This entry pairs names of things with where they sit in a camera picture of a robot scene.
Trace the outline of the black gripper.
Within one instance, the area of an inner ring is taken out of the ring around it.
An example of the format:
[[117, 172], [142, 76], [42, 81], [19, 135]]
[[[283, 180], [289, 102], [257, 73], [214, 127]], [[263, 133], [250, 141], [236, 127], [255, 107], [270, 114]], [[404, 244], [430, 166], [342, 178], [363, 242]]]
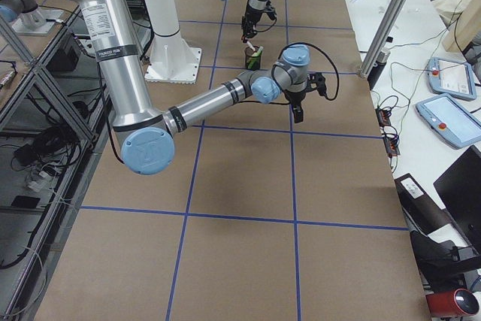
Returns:
[[257, 35], [256, 26], [257, 23], [262, 18], [264, 13], [263, 9], [256, 9], [252, 7], [246, 7], [245, 13], [242, 17], [241, 28], [242, 28], [242, 40], [249, 40]]
[[302, 123], [304, 121], [304, 110], [301, 103], [306, 97], [306, 92], [304, 90], [300, 92], [291, 92], [288, 90], [284, 90], [283, 94], [288, 103], [290, 104], [294, 123]]

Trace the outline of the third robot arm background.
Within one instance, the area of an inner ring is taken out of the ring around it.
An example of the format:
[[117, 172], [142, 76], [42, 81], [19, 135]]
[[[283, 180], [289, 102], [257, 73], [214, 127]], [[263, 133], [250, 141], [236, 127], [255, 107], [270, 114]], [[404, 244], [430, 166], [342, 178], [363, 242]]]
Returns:
[[18, 35], [47, 35], [53, 27], [36, 0], [1, 0], [1, 17]]

